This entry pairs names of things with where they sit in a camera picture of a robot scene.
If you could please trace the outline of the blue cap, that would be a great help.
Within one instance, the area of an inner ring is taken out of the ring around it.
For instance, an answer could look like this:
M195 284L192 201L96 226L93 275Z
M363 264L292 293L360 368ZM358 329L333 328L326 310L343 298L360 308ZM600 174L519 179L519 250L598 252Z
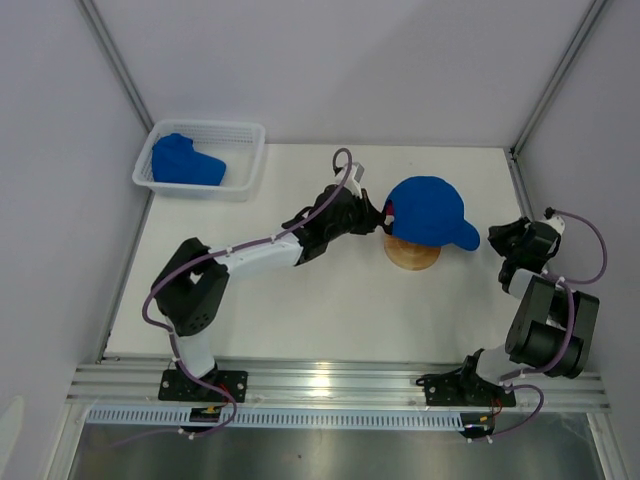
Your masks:
M160 138L152 147L151 169L156 182L219 186L227 165L216 157L196 151L192 139L172 133Z
M395 219L384 225L387 235L424 246L455 245L466 251L480 246L477 229L465 219L464 201L456 188L440 177L413 176L388 194Z

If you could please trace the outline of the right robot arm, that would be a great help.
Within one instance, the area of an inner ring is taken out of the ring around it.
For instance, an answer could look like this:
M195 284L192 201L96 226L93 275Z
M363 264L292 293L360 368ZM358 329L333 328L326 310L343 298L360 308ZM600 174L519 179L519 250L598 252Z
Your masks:
M455 381L464 402L497 396L509 380L527 375L574 379L582 373L600 302L577 290L578 280L549 271L565 228L563 216L550 210L542 220L522 217L488 229L491 247L503 258L498 281L519 306L502 346L465 359Z

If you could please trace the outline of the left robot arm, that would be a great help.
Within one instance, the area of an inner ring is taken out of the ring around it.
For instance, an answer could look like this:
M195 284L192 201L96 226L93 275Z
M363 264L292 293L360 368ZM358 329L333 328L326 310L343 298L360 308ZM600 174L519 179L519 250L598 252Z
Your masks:
M308 263L343 235L368 235L385 215L367 192L329 185L315 202L282 224L278 234L213 251L198 238L183 241L153 282L142 307L143 319L167 331L181 388L194 400L216 388L217 364L210 335L225 290L240 280L281 267Z

